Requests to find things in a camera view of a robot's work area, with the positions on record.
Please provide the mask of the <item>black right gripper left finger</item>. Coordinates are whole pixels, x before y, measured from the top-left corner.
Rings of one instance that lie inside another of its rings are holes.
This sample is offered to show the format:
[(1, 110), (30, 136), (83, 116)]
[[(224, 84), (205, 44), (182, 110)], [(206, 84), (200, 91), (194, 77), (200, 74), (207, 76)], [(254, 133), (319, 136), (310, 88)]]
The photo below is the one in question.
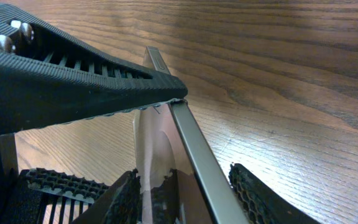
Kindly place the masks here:
[(137, 169), (123, 173), (73, 223), (137, 223), (140, 202), (140, 177), (137, 173)]

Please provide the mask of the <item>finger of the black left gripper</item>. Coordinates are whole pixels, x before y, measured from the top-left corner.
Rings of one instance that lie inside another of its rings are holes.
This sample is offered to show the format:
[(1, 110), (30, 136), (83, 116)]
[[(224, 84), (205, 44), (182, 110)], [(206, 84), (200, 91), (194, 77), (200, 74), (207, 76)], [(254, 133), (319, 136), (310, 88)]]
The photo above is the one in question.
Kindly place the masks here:
[(177, 77), (108, 55), (0, 3), (0, 135), (180, 100)]
[(108, 188), (64, 172), (25, 169), (7, 198), (0, 223), (73, 223)]

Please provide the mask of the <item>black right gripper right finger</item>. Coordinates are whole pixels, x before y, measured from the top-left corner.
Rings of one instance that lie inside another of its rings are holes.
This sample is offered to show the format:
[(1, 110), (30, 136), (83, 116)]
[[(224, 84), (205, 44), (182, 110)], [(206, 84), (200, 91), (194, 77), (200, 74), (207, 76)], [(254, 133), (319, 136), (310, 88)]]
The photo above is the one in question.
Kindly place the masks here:
[(231, 164), (229, 182), (250, 223), (318, 224), (263, 183), (242, 164)]

